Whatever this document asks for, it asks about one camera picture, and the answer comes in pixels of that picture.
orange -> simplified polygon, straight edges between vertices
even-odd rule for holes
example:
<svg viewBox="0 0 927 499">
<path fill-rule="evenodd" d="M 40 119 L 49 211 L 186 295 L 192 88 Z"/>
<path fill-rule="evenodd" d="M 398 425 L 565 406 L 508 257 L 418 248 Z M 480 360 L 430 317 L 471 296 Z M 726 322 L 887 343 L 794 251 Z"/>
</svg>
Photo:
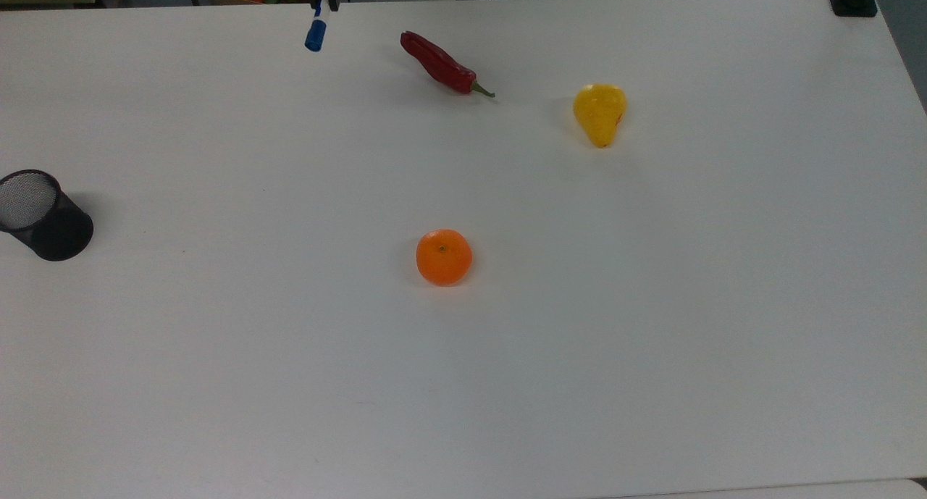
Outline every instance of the orange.
<svg viewBox="0 0 927 499">
<path fill-rule="evenodd" d="M 418 272 L 435 285 L 453 285 L 473 264 L 473 251 L 466 238 L 454 229 L 429 231 L 415 248 Z"/>
</svg>

pear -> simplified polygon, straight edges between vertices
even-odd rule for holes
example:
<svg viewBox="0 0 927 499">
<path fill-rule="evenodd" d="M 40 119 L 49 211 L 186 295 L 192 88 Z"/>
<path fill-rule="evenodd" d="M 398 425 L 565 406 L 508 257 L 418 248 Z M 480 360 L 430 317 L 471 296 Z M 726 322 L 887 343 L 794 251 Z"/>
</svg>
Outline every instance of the pear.
<svg viewBox="0 0 927 499">
<path fill-rule="evenodd" d="M 606 147 L 615 140 L 626 109 L 628 99 L 624 91 L 613 84 L 587 84 L 573 100 L 573 115 L 598 147 Z"/>
</svg>

white table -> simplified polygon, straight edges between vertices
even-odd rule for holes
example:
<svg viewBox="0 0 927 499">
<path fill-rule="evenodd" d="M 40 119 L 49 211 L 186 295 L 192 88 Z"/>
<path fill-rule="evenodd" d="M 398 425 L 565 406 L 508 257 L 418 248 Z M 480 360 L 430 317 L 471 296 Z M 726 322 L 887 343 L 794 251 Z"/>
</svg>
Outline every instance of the white table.
<svg viewBox="0 0 927 499">
<path fill-rule="evenodd" d="M 883 18 L 348 4 L 320 54 L 309 20 L 0 13 L 0 164 L 96 223 L 63 264 L 0 236 L 4 499 L 927 474 L 927 117 Z M 629 96 L 605 151 L 592 81 Z M 437 227 L 474 246 L 460 287 L 415 272 Z"/>
</svg>

mesh cup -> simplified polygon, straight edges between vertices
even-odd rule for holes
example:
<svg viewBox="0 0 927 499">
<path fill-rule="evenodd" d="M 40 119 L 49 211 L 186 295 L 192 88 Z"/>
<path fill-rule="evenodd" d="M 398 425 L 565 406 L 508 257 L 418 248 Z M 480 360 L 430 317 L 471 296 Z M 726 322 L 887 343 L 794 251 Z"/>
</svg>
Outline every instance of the mesh cup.
<svg viewBox="0 0 927 499">
<path fill-rule="evenodd" d="M 93 221 L 61 191 L 55 177 L 24 169 L 0 180 L 0 231 L 40 258 L 62 261 L 87 247 Z"/>
</svg>

